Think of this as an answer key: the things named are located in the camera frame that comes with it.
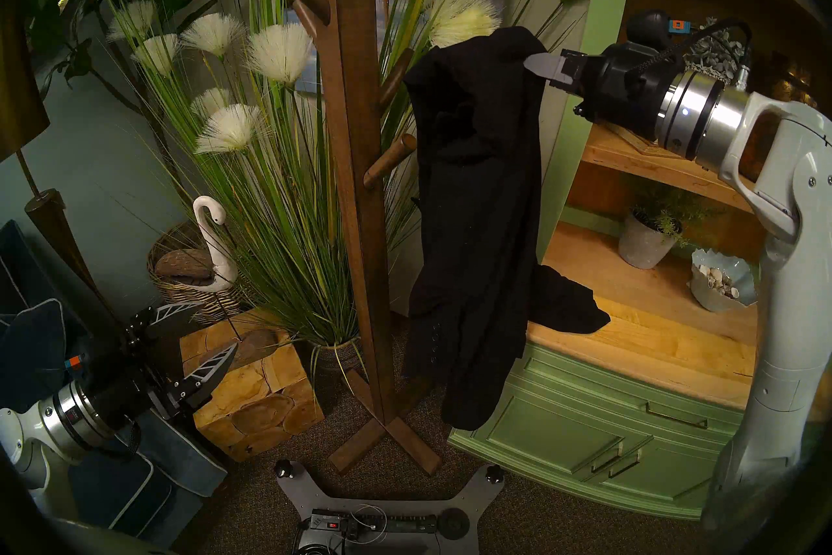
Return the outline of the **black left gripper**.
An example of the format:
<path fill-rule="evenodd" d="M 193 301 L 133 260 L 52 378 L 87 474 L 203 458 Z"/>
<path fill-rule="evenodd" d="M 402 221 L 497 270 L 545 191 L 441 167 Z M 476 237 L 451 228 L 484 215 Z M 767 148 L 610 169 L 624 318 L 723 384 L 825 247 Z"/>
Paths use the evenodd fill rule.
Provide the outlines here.
<path fill-rule="evenodd" d="M 164 420 L 192 415 L 207 404 L 233 363 L 239 343 L 213 354 L 178 381 L 154 360 L 150 346 L 179 337 L 204 302 L 177 302 L 139 310 L 127 327 L 126 347 L 97 350 L 87 362 L 87 401 L 110 430 L 154 409 Z"/>

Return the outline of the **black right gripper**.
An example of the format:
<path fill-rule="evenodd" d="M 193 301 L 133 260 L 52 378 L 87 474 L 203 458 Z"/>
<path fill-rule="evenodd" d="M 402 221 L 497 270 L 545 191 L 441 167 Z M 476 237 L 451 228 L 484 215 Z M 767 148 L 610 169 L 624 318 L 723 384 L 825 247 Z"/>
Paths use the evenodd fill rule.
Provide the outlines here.
<path fill-rule="evenodd" d="M 561 90 L 581 90 L 575 114 L 587 121 L 606 121 L 642 138 L 655 138 L 658 112 L 676 78 L 676 55 L 663 57 L 638 75 L 627 72 L 658 51 L 636 43 L 608 46 L 602 54 L 579 51 L 531 55 L 524 67 Z"/>

